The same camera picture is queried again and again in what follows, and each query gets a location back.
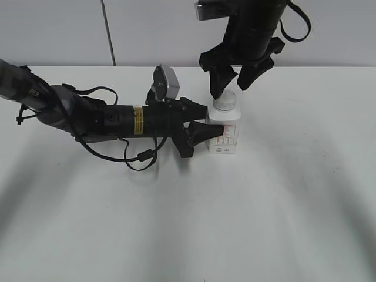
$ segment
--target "black cable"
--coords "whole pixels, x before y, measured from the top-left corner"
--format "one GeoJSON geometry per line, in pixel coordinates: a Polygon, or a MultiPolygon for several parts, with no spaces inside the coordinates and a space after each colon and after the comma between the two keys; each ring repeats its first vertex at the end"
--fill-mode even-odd
{"type": "Polygon", "coordinates": [[[292,3],[291,0],[288,0],[287,2],[287,5],[290,7],[290,9],[292,9],[295,13],[297,13],[299,16],[301,16],[303,18],[303,20],[306,22],[307,26],[308,26],[308,32],[307,34],[302,37],[302,38],[293,38],[291,37],[290,35],[288,35],[286,33],[286,31],[284,30],[284,26],[283,26],[283,22],[282,20],[280,20],[280,23],[281,23],[281,32],[282,32],[282,35],[290,42],[292,43],[299,43],[299,42],[302,42],[304,40],[306,40],[308,38],[308,36],[310,35],[311,33],[311,30],[312,30],[312,23],[311,23],[311,20],[310,18],[308,17],[308,15],[306,13],[304,13],[304,11],[296,4],[292,3]]]}
{"type": "Polygon", "coordinates": [[[85,141],[84,139],[81,137],[81,135],[78,133],[78,131],[76,130],[76,127],[75,125],[73,124],[72,120],[70,119],[64,105],[62,104],[58,94],[56,93],[56,91],[47,83],[45,82],[43,79],[41,79],[40,77],[34,75],[33,73],[31,73],[31,75],[33,76],[33,78],[35,79],[36,82],[38,82],[38,84],[42,85],[51,95],[52,97],[55,99],[55,102],[57,104],[57,106],[59,107],[60,111],[62,112],[63,116],[64,116],[64,119],[66,120],[74,138],[91,154],[93,154],[94,156],[96,157],[99,157],[100,159],[103,159],[103,160],[107,160],[107,161],[110,161],[110,162],[116,162],[116,163],[126,163],[129,167],[129,163],[130,162],[136,162],[136,161],[144,161],[144,160],[147,160],[147,159],[150,159],[150,156],[152,156],[153,160],[151,162],[151,165],[153,165],[157,158],[157,152],[163,147],[163,145],[166,143],[166,140],[167,140],[167,136],[168,136],[168,132],[169,132],[169,127],[170,127],[170,119],[168,118],[167,119],[167,122],[168,122],[168,127],[167,127],[167,133],[166,133],[166,136],[163,138],[161,144],[159,146],[157,146],[157,140],[156,138],[154,137],[154,141],[155,141],[155,145],[156,145],[156,148],[155,150],[148,150],[148,151],[145,151],[141,154],[138,155],[138,157],[134,157],[134,158],[131,158],[131,159],[127,159],[127,158],[124,158],[124,159],[117,159],[117,158],[114,158],[114,157],[109,157],[109,156],[105,156],[105,155],[102,155],[96,151],[94,151],[85,141]]]}
{"type": "Polygon", "coordinates": [[[98,91],[98,90],[105,90],[105,91],[109,91],[113,94],[115,94],[116,98],[115,98],[115,102],[114,102],[114,106],[117,105],[118,101],[119,101],[119,95],[116,93],[115,90],[109,88],[109,87],[105,87],[105,86],[98,86],[98,87],[94,87],[92,89],[89,89],[89,90],[76,90],[76,88],[73,86],[73,85],[70,85],[70,84],[62,84],[62,86],[64,86],[65,88],[67,88],[69,91],[72,91],[73,93],[76,93],[77,95],[80,95],[80,96],[87,96],[87,95],[90,95],[91,93],[95,92],[95,91],[98,91]]]}
{"type": "MultiPolygon", "coordinates": [[[[127,149],[129,147],[129,141],[127,139],[124,139],[124,138],[121,138],[120,139],[121,141],[124,141],[127,143],[126,147],[125,147],[125,150],[124,150],[124,159],[126,160],[126,152],[127,152],[127,149]]],[[[142,172],[144,170],[147,170],[148,168],[150,168],[151,166],[153,166],[156,162],[157,162],[157,159],[158,159],[158,151],[157,151],[157,148],[158,148],[158,141],[155,137],[153,137],[153,141],[154,141],[154,146],[155,146],[155,150],[154,150],[154,156],[153,156],[153,159],[150,161],[150,163],[142,168],[142,169],[135,169],[133,166],[130,165],[129,162],[125,162],[125,164],[127,165],[127,167],[129,167],[130,169],[136,171],[136,172],[142,172]]]]}

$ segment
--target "cylindrical motor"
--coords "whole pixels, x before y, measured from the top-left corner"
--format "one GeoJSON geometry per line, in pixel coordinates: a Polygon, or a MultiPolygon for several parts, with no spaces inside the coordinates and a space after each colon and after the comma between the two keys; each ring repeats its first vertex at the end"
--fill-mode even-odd
{"type": "Polygon", "coordinates": [[[243,1],[230,17],[223,43],[238,56],[260,59],[278,26],[288,0],[243,1]]]}

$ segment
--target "bottle label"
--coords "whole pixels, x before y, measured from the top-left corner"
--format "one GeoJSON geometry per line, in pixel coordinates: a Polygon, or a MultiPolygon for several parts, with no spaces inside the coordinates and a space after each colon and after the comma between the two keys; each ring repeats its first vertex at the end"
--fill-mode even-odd
{"type": "Polygon", "coordinates": [[[213,146],[231,146],[235,143],[235,128],[233,125],[225,125],[223,135],[212,139],[213,146]]]}

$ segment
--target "cable connector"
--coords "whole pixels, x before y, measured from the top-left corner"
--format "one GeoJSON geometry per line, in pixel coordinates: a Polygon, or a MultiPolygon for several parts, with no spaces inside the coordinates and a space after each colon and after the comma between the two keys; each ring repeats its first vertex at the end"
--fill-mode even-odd
{"type": "Polygon", "coordinates": [[[139,159],[139,162],[144,162],[145,160],[150,160],[154,157],[155,151],[152,149],[149,149],[147,151],[144,151],[142,153],[139,153],[137,155],[137,158],[139,159]]]}

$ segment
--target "bottle cap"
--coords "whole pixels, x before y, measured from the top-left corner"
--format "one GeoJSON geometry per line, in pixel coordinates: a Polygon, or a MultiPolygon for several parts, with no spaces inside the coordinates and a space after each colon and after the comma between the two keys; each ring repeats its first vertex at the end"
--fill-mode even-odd
{"type": "Polygon", "coordinates": [[[225,90],[217,100],[214,100],[213,104],[217,110],[222,112],[230,111],[236,106],[236,95],[230,90],[225,90]]]}

